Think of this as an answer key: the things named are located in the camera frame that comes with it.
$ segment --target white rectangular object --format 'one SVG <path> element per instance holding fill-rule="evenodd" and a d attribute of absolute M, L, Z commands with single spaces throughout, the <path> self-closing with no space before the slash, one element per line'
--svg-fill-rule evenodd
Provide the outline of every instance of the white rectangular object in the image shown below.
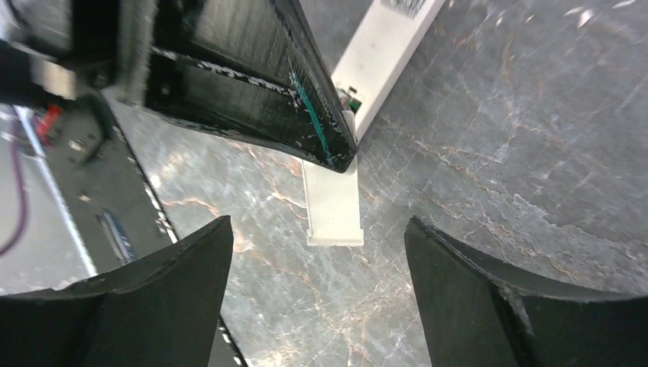
<path fill-rule="evenodd" d="M 409 3 L 417 13 L 404 14 L 386 3 Z M 374 120 L 444 0 L 374 0 L 364 15 L 332 79 L 336 87 L 355 90 L 361 102 L 353 124 L 358 141 Z M 362 246 L 358 159 L 338 174 L 302 163 L 309 229 L 308 245 Z"/>

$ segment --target red cable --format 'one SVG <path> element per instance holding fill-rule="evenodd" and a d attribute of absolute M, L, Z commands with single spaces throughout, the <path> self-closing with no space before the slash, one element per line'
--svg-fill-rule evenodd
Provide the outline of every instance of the red cable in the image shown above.
<path fill-rule="evenodd" d="M 52 125 L 54 125 L 56 120 L 59 118 L 60 113 L 61 108 L 59 106 L 50 105 L 47 113 L 38 124 L 38 127 L 36 127 L 36 135 L 38 135 L 38 138 L 41 141 L 47 141 L 47 132 L 52 128 Z"/>

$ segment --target black plastic panel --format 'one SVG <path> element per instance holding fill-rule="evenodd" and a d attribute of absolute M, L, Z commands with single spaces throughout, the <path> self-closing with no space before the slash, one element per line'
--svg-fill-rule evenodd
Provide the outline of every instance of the black plastic panel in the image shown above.
<path fill-rule="evenodd" d="M 146 107 L 185 128 L 346 171 L 355 139 L 299 2 L 159 2 L 150 31 Z"/>
<path fill-rule="evenodd" d="M 116 54 L 119 0 L 20 2 L 25 43 L 52 57 Z"/>
<path fill-rule="evenodd" d="M 642 367 L 648 298 L 554 281 L 418 219 L 405 232 L 435 367 Z"/>
<path fill-rule="evenodd" d="M 61 291 L 0 297 L 2 365 L 207 365 L 232 246 L 229 217 L 221 217 Z M 231 351 L 218 352 L 218 365 L 236 365 Z"/>

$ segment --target floor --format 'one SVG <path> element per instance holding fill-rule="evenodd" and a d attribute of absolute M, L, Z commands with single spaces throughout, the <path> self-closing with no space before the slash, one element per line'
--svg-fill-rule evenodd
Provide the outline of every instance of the floor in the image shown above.
<path fill-rule="evenodd" d="M 9 119 L 3 119 L 9 117 L 7 112 L 4 106 L 0 107 L 0 135 L 11 131 Z M 0 139 L 0 207 L 7 213 L 0 225 L 3 245 L 18 224 L 16 174 L 9 152 L 9 142 Z M 0 257 L 0 295 L 62 288 L 88 277 L 38 161 L 23 154 L 19 159 L 28 192 L 28 219 L 19 245 Z"/>
<path fill-rule="evenodd" d="M 369 0 L 302 0 L 334 67 Z M 648 3 L 446 0 L 359 153 L 363 248 L 306 246 L 300 164 L 114 104 L 181 235 L 229 214 L 251 365 L 428 366 L 407 220 L 551 278 L 648 291 Z"/>

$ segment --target cable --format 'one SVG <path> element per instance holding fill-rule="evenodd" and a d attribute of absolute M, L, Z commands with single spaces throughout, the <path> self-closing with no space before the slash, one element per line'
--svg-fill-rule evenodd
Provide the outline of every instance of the cable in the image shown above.
<path fill-rule="evenodd" d="M 12 248 L 14 248 L 21 240 L 25 229 L 27 228 L 27 215 L 28 215 L 28 203 L 27 203 L 27 191 L 24 188 L 24 177 L 22 172 L 22 166 L 20 161 L 20 154 L 18 153 L 18 141 L 16 136 L 21 128 L 20 119 L 18 118 L 18 111 L 15 107 L 14 109 L 14 118 L 11 124 L 11 167 L 14 172 L 14 181 L 16 185 L 16 190 L 18 191 L 18 224 L 14 229 L 13 234 L 7 242 L 2 244 L 0 247 L 0 257 L 4 256 Z"/>
<path fill-rule="evenodd" d="M 16 5 L 14 4 L 13 0 L 5 0 L 5 3 L 9 7 L 9 11 L 11 12 L 11 15 L 13 15 L 14 19 L 16 20 L 16 23 L 18 24 L 19 27 L 24 28 L 25 30 L 29 29 L 29 23 L 22 17 L 18 9 L 16 8 Z"/>

